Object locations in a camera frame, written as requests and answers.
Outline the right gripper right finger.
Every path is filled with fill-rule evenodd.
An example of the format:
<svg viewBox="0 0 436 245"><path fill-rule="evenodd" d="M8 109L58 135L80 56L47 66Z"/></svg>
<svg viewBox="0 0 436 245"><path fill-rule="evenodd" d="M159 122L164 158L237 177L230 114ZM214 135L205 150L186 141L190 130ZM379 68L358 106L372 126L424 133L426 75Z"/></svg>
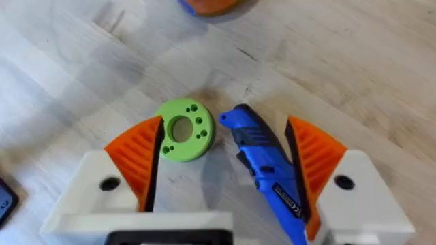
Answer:
<svg viewBox="0 0 436 245"><path fill-rule="evenodd" d="M413 224L367 153L294 116L285 136L309 244L397 245L414 236Z"/></svg>

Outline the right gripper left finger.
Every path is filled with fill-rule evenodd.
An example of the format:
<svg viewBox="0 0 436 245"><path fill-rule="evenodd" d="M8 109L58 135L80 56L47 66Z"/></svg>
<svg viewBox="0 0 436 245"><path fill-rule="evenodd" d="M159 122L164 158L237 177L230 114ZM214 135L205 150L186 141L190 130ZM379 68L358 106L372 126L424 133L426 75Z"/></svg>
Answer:
<svg viewBox="0 0 436 245"><path fill-rule="evenodd" d="M110 233L138 229L154 207L161 116L126 130L102 150L86 153L41 233Z"/></svg>

